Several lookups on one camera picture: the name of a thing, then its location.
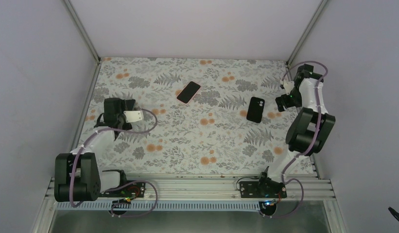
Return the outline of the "phone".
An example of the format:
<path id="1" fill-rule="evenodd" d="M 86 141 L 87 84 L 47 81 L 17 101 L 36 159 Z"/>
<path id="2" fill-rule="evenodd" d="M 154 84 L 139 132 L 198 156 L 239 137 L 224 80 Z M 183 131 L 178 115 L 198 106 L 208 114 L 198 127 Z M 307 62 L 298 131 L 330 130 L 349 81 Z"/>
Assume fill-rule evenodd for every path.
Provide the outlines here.
<path id="1" fill-rule="evenodd" d="M 182 89 L 182 91 L 177 95 L 176 99 L 184 104 L 188 104 L 197 94 L 200 88 L 201 85 L 191 81 Z"/>

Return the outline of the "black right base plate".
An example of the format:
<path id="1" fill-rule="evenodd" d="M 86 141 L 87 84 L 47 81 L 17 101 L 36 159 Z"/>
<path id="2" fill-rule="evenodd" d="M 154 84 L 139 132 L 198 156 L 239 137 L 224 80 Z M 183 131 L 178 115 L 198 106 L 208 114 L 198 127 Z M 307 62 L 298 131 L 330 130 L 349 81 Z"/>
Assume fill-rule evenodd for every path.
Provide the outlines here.
<path id="1" fill-rule="evenodd" d="M 239 190 L 241 198 L 287 198 L 285 185 L 275 181 L 240 181 Z"/>

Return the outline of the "aluminium frame post left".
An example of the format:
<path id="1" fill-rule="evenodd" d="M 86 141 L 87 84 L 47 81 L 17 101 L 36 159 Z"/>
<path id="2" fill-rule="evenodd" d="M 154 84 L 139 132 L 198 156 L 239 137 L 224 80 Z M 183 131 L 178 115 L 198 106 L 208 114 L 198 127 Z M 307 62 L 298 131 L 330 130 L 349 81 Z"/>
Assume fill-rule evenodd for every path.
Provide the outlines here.
<path id="1" fill-rule="evenodd" d="M 73 19 L 73 22 L 76 26 L 76 28 L 79 30 L 79 34 L 81 35 L 82 39 L 84 40 L 88 50 L 90 51 L 92 57 L 94 58 L 94 60 L 99 63 L 100 62 L 100 56 L 98 55 L 93 43 L 91 42 L 91 39 L 88 35 L 88 33 L 86 32 L 86 29 L 83 25 L 83 23 L 81 22 L 79 15 L 77 14 L 73 4 L 71 3 L 70 0 L 62 0 L 62 2 L 65 4 L 70 16 Z"/>

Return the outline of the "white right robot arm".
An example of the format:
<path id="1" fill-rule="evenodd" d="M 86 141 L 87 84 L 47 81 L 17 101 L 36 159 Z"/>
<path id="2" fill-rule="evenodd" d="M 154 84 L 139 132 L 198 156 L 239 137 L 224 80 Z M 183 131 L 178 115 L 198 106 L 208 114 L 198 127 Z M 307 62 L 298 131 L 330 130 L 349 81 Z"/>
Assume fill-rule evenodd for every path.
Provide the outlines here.
<path id="1" fill-rule="evenodd" d="M 285 137 L 286 154 L 260 175 L 256 190 L 263 198 L 278 197 L 285 192 L 285 178 L 291 169 L 323 148 L 336 122 L 335 116 L 328 113 L 322 94 L 328 68 L 317 61 L 300 62 L 294 67 L 297 71 L 292 79 L 287 81 L 282 77 L 280 87 L 285 94 L 275 101 L 279 112 L 296 108 L 298 114 Z"/>

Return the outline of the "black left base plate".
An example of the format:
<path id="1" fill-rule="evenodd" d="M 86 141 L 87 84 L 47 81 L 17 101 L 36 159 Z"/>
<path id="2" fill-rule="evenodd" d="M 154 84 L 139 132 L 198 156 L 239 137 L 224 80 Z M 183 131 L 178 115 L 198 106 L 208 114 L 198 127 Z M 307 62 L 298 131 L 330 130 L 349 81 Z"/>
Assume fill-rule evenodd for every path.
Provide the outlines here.
<path id="1" fill-rule="evenodd" d="M 100 193 L 99 197 L 120 198 L 120 199 L 143 198 L 145 188 L 146 188 L 145 182 L 138 182 L 138 183 L 133 183 L 131 185 L 127 185 L 126 187 L 116 191 L 107 191 Z"/>

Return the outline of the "aluminium mounting rail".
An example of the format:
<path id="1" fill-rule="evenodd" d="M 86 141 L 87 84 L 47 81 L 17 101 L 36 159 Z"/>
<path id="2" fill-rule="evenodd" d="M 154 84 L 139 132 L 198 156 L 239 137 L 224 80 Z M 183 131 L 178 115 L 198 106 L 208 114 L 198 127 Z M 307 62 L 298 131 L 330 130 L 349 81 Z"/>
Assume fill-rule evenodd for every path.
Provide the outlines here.
<path id="1" fill-rule="evenodd" d="M 159 200 L 235 201 L 243 200 L 237 190 L 238 176 L 128 174 L 131 180 L 145 180 L 157 189 Z M 336 199 L 330 180 L 298 175 L 304 200 Z"/>

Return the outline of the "floral patterned table mat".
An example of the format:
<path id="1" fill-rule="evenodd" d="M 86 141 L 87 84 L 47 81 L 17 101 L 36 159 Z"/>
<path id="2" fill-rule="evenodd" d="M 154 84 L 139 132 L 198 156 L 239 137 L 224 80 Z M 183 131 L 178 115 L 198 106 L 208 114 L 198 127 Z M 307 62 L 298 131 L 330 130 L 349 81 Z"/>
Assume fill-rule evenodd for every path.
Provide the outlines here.
<path id="1" fill-rule="evenodd" d="M 148 109 L 98 162 L 129 173 L 259 174 L 287 151 L 297 110 L 279 112 L 284 61 L 106 57 L 86 114 L 81 141 L 92 133 L 104 100 L 136 100 Z M 188 104 L 176 99 L 201 85 Z M 265 100 L 262 121 L 246 119 L 252 97 Z"/>

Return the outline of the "aluminium frame post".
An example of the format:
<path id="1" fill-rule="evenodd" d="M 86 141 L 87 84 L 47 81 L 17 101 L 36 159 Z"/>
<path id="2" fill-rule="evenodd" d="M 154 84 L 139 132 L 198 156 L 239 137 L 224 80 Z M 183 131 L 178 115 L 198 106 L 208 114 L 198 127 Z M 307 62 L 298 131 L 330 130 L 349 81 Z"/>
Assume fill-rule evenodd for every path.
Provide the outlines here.
<path id="1" fill-rule="evenodd" d="M 315 27 L 317 21 L 321 17 L 323 10 L 327 6 L 328 2 L 329 2 L 328 0 L 321 0 L 319 2 L 315 12 L 313 13 L 311 19 L 309 20 L 306 28 L 304 29 L 301 37 L 299 38 L 296 46 L 294 47 L 291 55 L 289 56 L 289 58 L 287 60 L 288 67 L 290 67 L 290 65 L 295 61 L 296 57 L 300 53 L 302 47 L 304 46 L 306 40 L 308 39 L 312 29 Z"/>
<path id="2" fill-rule="evenodd" d="M 70 16 L 73 19 L 73 22 L 76 26 L 76 28 L 79 30 L 79 34 L 81 35 L 82 39 L 84 40 L 88 50 L 90 51 L 92 57 L 94 58 L 94 60 L 99 63 L 100 62 L 100 56 L 98 55 L 93 43 L 91 42 L 91 39 L 88 35 L 88 33 L 86 32 L 86 29 L 83 25 L 83 23 L 81 22 L 79 15 L 77 14 L 73 4 L 71 3 L 70 0 L 62 0 L 62 2 L 65 4 Z"/>

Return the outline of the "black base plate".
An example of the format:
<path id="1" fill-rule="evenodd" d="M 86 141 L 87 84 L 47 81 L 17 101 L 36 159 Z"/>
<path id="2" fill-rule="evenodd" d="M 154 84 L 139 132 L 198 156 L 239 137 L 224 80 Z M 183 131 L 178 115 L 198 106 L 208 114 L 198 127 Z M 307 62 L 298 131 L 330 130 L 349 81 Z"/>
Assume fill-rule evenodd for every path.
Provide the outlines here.
<path id="1" fill-rule="evenodd" d="M 241 198 L 287 198 L 285 185 L 275 181 L 240 181 L 239 190 Z"/>
<path id="2" fill-rule="evenodd" d="M 127 185 L 126 187 L 116 191 L 107 191 L 100 193 L 99 197 L 120 198 L 120 199 L 143 198 L 145 188 L 146 188 L 145 182 L 138 182 L 138 183 L 133 183 L 131 185 Z"/>

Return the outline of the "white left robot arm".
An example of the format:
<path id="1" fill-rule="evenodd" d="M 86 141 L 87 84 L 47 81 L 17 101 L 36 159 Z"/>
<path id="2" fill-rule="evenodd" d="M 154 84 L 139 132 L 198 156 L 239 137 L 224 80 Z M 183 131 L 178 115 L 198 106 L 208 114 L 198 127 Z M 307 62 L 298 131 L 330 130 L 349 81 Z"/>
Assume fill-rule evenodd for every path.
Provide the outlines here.
<path id="1" fill-rule="evenodd" d="M 103 168 L 97 161 L 121 130 L 132 129 L 125 112 L 133 111 L 135 103 L 135 100 L 105 99 L 104 111 L 96 119 L 94 133 L 76 149 L 56 157 L 54 197 L 57 202 L 95 201 L 108 189 L 117 197 L 127 193 L 129 184 L 124 171 Z"/>

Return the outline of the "aluminium frame post right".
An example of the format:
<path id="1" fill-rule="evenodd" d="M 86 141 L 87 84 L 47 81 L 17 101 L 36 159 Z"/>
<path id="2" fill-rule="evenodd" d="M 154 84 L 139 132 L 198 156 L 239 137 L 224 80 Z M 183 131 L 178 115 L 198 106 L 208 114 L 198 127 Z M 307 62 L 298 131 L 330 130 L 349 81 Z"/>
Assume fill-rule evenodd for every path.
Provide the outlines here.
<path id="1" fill-rule="evenodd" d="M 328 2 L 329 2 L 328 0 L 321 0 L 319 2 L 315 12 L 313 13 L 311 19 L 309 20 L 306 28 L 304 29 L 301 37 L 299 38 L 296 46 L 294 47 L 291 55 L 289 56 L 289 58 L 287 60 L 288 67 L 290 67 L 290 65 L 295 61 L 296 57 L 300 53 L 302 47 L 304 46 L 306 40 L 308 39 L 312 29 L 315 27 L 317 21 L 321 17 L 323 10 L 327 6 Z"/>

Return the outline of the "black phone case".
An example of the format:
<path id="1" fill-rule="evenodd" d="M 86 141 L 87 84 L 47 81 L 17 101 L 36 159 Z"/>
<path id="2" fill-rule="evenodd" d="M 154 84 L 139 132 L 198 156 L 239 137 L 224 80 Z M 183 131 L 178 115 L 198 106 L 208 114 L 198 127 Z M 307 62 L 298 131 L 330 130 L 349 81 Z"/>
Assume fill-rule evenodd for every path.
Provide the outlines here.
<path id="1" fill-rule="evenodd" d="M 261 123 L 264 105 L 264 99 L 252 97 L 248 106 L 246 119 L 254 123 Z"/>

